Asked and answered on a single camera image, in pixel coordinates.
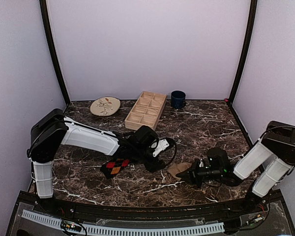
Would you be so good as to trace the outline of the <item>tan beige sock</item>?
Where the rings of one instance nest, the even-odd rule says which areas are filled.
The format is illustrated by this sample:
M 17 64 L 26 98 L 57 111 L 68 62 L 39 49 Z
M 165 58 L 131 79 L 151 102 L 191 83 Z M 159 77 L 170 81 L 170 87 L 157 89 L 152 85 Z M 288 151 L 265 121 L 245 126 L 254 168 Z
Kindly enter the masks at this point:
M 172 163 L 170 167 L 167 169 L 167 172 L 176 180 L 176 181 L 183 181 L 182 178 L 177 177 L 176 175 L 186 171 L 188 168 L 191 167 L 191 163 L 182 162 L 182 163 Z

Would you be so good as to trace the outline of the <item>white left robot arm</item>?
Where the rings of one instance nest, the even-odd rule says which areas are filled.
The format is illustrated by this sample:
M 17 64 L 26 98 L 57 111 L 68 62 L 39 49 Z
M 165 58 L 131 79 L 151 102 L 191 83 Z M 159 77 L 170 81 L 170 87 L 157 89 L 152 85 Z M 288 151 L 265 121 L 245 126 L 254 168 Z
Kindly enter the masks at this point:
M 27 157 L 32 162 L 40 206 L 48 214 L 59 211 L 59 202 L 52 198 L 52 166 L 61 145 L 86 148 L 112 157 L 100 168 L 107 179 L 115 177 L 131 163 L 143 164 L 151 173 L 162 170 L 167 163 L 159 159 L 159 154 L 176 146 L 174 140 L 160 139 L 146 125 L 124 134 L 103 131 L 66 117 L 60 109 L 52 110 L 35 124 L 30 137 Z

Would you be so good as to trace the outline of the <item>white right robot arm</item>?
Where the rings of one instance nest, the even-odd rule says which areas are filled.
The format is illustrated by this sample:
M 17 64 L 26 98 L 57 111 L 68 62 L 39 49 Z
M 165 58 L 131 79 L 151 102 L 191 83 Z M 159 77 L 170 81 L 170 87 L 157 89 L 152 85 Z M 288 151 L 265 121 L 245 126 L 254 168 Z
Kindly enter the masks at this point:
M 253 183 L 250 194 L 241 203 L 245 213 L 252 213 L 260 205 L 260 198 L 279 183 L 295 168 L 295 126 L 271 121 L 266 131 L 234 165 L 225 150 L 218 147 L 207 151 L 209 165 L 195 159 L 191 167 L 178 173 L 181 180 L 202 186 L 205 178 L 216 180 L 227 186 L 238 186 L 260 165 L 271 160 L 265 170 Z

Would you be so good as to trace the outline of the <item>argyle patterned sock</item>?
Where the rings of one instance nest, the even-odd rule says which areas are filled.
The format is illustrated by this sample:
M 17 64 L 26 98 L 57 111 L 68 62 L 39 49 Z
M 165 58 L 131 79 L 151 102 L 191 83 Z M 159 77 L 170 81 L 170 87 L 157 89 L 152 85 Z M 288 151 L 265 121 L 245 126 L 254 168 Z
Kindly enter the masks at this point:
M 103 164 L 100 167 L 100 171 L 106 179 L 112 179 L 132 163 L 134 163 L 134 160 L 131 159 L 113 158 L 111 161 Z

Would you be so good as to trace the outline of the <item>wooden compartment tray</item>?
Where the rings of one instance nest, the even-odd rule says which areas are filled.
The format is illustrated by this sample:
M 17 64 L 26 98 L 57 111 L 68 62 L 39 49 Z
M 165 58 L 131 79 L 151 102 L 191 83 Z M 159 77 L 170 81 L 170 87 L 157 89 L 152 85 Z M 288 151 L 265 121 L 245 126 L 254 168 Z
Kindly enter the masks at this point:
M 138 130 L 145 125 L 155 130 L 166 99 L 165 94 L 143 91 L 124 121 L 125 128 Z

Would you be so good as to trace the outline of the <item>cream floral plate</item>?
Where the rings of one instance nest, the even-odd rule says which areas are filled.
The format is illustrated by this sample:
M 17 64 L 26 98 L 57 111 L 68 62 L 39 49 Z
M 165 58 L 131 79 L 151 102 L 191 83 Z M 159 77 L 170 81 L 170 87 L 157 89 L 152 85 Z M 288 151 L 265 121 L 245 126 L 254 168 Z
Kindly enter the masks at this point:
M 90 112 L 96 116 L 107 117 L 115 114 L 119 108 L 119 99 L 115 97 L 102 97 L 92 103 Z

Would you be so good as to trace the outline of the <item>dark blue mug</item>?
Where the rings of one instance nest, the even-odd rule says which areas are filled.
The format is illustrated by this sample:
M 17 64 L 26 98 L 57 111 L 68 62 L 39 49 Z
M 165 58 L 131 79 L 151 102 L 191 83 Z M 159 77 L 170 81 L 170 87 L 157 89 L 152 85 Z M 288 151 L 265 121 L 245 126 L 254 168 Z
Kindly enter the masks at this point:
M 174 109 L 182 109 L 186 106 L 186 94 L 183 91 L 175 90 L 171 93 L 171 107 Z

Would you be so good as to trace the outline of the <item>black left frame post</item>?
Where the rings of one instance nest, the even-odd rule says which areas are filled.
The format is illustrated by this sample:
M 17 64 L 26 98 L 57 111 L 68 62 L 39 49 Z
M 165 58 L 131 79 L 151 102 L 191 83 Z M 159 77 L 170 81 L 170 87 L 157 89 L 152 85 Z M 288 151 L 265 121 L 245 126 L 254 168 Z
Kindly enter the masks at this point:
M 44 27 L 44 31 L 45 31 L 45 37 L 47 40 L 49 54 L 50 54 L 50 57 L 52 60 L 55 75 L 57 78 L 57 82 L 58 82 L 62 97 L 64 99 L 64 102 L 65 102 L 66 106 L 68 106 L 71 103 L 71 101 L 70 101 L 69 94 L 68 94 L 68 91 L 67 91 L 67 88 L 65 85 L 65 81 L 64 81 L 62 71 L 60 68 L 58 55 L 56 52 L 56 47 L 55 47 L 53 33 L 52 33 L 52 27 L 51 27 L 50 18 L 49 18 L 47 1 L 46 0 L 39 0 L 39 5 L 40 5 L 40 12 L 41 12 L 41 18 L 42 18 L 42 22 L 43 22 L 43 27 Z

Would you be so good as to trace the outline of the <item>black frame post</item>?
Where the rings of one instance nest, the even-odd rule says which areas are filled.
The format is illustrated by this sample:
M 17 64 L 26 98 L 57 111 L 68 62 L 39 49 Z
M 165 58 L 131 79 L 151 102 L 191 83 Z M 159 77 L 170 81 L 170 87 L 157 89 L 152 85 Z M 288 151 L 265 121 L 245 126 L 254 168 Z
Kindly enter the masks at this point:
M 243 46 L 238 62 L 238 67 L 236 70 L 234 82 L 232 85 L 232 89 L 228 98 L 228 104 L 229 106 L 232 106 L 236 97 L 236 93 L 239 88 L 240 80 L 244 71 L 244 66 L 246 63 L 249 47 L 250 47 L 250 42 L 251 42 L 251 37 L 253 33 L 253 27 L 254 27 L 254 22 L 255 22 L 255 17 L 256 17 L 256 12 L 257 12 L 257 5 L 258 1 L 257 0 L 251 0 L 250 1 L 250 7 L 249 7 L 249 14 L 248 14 L 248 19 L 247 19 L 247 25 L 246 25 L 246 30 L 245 30 L 245 36 L 244 36 L 244 41 L 243 41 Z
M 70 101 L 69 94 L 68 94 L 68 91 L 67 91 L 67 88 L 65 85 L 65 81 L 64 81 L 62 71 L 60 68 L 58 55 L 56 52 L 56 47 L 55 47 L 53 33 L 52 33 L 52 27 L 51 27 L 50 18 L 49 18 L 47 1 L 46 0 L 39 0 L 39 5 L 40 5 L 40 12 L 41 12 L 41 18 L 42 18 L 42 22 L 43 22 L 43 27 L 44 27 L 44 31 L 45 31 L 45 37 L 47 40 L 49 54 L 50 54 L 50 57 L 52 60 L 55 75 L 57 78 L 57 82 L 58 82 L 62 97 L 64 99 L 64 102 L 65 102 L 66 106 L 68 106 L 71 103 L 71 101 Z

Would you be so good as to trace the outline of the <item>black right frame post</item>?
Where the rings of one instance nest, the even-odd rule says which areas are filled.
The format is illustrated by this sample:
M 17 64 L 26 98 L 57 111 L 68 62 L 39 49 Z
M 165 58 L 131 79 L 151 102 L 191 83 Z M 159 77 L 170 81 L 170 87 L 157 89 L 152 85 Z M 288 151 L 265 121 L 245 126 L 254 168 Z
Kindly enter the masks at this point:
M 229 106 L 232 106 L 236 97 L 236 93 L 239 88 L 240 80 L 244 71 L 244 66 L 246 63 L 249 47 L 250 47 L 250 42 L 251 42 L 251 37 L 253 33 L 253 27 L 254 27 L 254 22 L 255 22 L 255 17 L 256 17 L 256 12 L 257 12 L 257 5 L 258 1 L 257 0 L 251 0 L 250 1 L 250 7 L 249 7 L 249 14 L 248 14 L 248 19 L 247 19 L 247 25 L 246 25 L 246 30 L 245 30 L 245 36 L 244 36 L 244 41 L 243 41 L 243 46 L 238 62 L 238 67 L 236 70 L 234 82 L 232 85 L 232 89 L 228 98 L 228 104 Z

